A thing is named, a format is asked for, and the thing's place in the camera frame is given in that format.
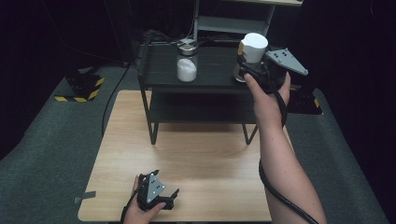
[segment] silver lid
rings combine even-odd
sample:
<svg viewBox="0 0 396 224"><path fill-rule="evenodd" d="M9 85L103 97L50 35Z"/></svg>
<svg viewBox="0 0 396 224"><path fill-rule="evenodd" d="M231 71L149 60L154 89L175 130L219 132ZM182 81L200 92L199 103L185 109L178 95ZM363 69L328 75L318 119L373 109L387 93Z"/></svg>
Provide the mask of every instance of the silver lid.
<svg viewBox="0 0 396 224"><path fill-rule="evenodd" d="M184 38L177 41L177 52L184 56L192 56L198 51L198 43L193 39Z"/></svg>

